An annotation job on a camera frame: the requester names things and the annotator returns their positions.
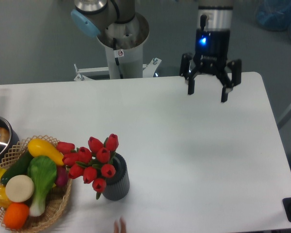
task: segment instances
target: warning sticker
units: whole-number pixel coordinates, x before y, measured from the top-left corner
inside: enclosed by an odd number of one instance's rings
[[[114,50],[114,57],[124,57],[123,50]]]

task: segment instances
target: bok choy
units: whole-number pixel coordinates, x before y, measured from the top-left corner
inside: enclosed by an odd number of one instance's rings
[[[34,184],[33,200],[29,215],[37,217],[45,211],[47,194],[52,189],[56,180],[56,164],[46,156],[35,157],[29,164],[27,175]]]

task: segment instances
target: blue light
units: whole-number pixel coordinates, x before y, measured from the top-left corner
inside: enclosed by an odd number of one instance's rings
[[[201,38],[201,39],[199,40],[199,44],[202,45],[202,46],[205,46],[206,43],[207,43],[207,40],[206,40],[205,37],[204,37],[204,38]]]

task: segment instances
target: human hand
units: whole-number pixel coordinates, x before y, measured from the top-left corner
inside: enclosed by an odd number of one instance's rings
[[[120,226],[118,225],[118,222],[114,222],[114,233],[126,233],[126,222],[123,218],[120,218]]]

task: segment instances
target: orange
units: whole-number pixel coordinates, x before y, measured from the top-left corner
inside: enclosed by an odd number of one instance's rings
[[[29,215],[29,207],[24,203],[13,202],[3,217],[3,223],[7,228],[19,230],[25,224]]]

